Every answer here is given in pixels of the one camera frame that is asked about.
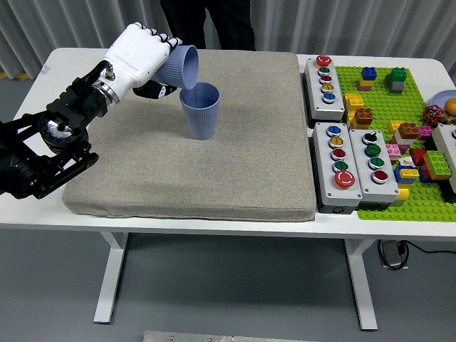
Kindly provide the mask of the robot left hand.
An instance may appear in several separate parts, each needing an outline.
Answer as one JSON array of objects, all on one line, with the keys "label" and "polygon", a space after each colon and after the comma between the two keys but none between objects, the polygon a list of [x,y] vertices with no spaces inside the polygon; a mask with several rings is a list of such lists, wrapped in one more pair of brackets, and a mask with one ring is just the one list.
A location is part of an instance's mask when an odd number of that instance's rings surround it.
[{"label": "robot left hand", "polygon": [[107,86],[114,103],[119,103],[133,88],[145,85],[170,57],[173,48],[182,44],[141,23],[133,23],[119,35],[103,60],[107,63],[100,81]]}]

